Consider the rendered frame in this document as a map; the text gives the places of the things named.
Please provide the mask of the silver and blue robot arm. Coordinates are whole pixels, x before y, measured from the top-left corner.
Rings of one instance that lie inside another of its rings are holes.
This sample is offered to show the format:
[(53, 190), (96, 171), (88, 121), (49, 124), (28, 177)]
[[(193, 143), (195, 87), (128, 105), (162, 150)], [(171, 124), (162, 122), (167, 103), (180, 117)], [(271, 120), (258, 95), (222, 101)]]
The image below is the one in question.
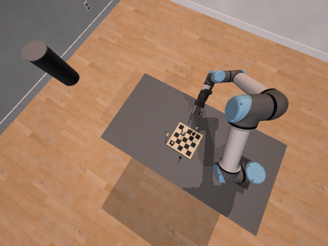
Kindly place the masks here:
[(281, 117), (287, 111), (289, 102), (282, 92), (247, 76), (246, 70), (211, 70), (204, 84), (213, 87), (215, 83), (229, 82), (246, 94), (233, 96), (226, 104), (224, 112), (230, 129), (223, 156), (213, 164), (214, 173), (220, 183), (260, 184), (266, 178), (263, 166), (252, 161), (240, 162), (243, 151), (251, 130), (255, 130), (260, 121)]

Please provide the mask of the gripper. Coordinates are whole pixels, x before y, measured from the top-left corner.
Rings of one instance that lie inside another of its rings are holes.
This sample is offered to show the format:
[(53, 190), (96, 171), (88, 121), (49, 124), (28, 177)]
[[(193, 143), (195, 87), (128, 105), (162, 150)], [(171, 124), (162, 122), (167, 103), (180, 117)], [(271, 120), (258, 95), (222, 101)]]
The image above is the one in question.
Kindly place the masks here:
[(199, 107), (201, 107), (201, 111), (199, 112), (199, 116), (201, 115), (201, 113), (204, 109), (204, 106), (205, 106), (205, 102), (207, 101), (209, 95), (211, 95), (212, 92), (213, 92), (212, 88), (213, 87), (211, 87), (209, 85), (203, 84), (203, 86), (201, 88), (201, 91), (198, 95), (197, 101), (194, 104), (195, 107), (194, 107), (192, 113), (194, 113), (196, 106), (199, 106)]

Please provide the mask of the chessboard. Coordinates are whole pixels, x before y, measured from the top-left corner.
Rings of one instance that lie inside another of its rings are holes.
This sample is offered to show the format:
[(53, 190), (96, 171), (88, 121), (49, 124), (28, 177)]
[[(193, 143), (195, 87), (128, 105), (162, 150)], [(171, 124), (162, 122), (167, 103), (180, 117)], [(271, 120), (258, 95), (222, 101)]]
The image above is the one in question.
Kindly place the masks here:
[[(183, 131), (185, 131), (184, 135), (182, 135)], [(192, 133), (194, 132), (196, 134), (193, 136)], [(199, 136), (199, 138), (197, 138), (197, 136)], [(190, 137), (192, 137), (192, 139), (190, 139)], [(191, 159), (202, 137), (203, 135), (180, 122), (167, 145)], [(194, 140), (197, 140), (197, 142)], [(173, 142), (173, 144), (171, 144), (171, 142)]]

